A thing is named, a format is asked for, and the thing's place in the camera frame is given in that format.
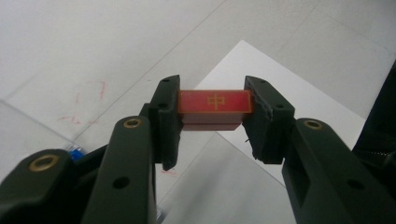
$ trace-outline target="red rectangular object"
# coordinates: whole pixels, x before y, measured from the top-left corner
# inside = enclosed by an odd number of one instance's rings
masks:
[[[251,91],[180,91],[178,113],[184,130],[234,130],[253,112]]]

